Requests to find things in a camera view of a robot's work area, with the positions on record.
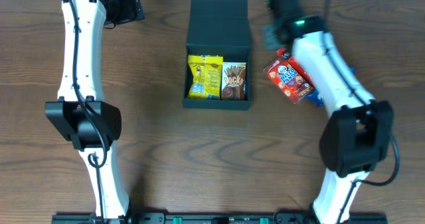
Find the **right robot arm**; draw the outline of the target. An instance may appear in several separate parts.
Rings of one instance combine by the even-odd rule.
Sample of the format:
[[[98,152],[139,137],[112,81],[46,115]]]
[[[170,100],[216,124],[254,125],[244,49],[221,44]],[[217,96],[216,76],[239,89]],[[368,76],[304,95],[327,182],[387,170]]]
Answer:
[[[280,43],[306,71],[323,101],[327,125],[319,140],[325,175],[304,223],[387,223],[383,214],[351,214],[361,185],[382,187],[395,180],[400,154],[392,135],[394,112],[376,101],[340,55],[323,16],[307,16],[298,0],[267,0]]]

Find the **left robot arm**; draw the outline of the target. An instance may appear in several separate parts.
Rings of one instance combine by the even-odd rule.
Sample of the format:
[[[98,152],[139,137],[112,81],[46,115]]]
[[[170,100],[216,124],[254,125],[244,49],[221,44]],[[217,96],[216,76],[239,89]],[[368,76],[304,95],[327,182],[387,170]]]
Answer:
[[[101,78],[102,32],[144,18],[140,0],[61,0],[64,68],[57,99],[45,114],[84,160],[96,199],[89,214],[57,213],[53,223],[139,223],[124,188],[117,157],[119,108],[105,101]]]

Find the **dark green gift box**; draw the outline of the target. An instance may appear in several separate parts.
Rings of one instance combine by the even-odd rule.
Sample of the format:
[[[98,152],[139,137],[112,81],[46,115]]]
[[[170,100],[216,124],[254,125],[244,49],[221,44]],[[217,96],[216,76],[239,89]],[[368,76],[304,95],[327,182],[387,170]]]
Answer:
[[[185,68],[183,107],[221,110],[248,110],[251,106],[251,33],[248,0],[191,0],[186,53],[221,56],[225,62],[246,63],[244,100],[199,100],[187,98],[193,83]]]

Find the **red dried fruit bag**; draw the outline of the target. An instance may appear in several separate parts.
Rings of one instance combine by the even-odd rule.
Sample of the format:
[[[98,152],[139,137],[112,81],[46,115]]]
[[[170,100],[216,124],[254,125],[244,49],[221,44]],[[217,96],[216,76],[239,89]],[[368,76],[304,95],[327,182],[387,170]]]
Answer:
[[[286,60],[303,78],[305,78],[311,85],[313,85],[313,81],[311,76],[305,69],[301,66],[301,64],[290,54],[290,52],[285,48],[280,48],[276,51],[277,55],[284,60]]]

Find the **Pocky chocolate stick box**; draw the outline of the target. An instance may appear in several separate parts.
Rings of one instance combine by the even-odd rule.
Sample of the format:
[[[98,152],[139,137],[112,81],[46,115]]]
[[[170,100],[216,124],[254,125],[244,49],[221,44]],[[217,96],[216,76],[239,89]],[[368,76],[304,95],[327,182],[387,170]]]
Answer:
[[[224,62],[220,97],[222,100],[244,100],[246,86],[246,63]]]

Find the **yellow candy bag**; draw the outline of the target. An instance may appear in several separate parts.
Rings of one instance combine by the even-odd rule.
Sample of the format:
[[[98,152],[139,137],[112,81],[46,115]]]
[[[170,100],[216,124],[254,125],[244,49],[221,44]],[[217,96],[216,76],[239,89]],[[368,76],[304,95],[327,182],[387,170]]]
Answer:
[[[193,83],[187,98],[219,100],[223,57],[189,55],[188,65],[193,75]]]

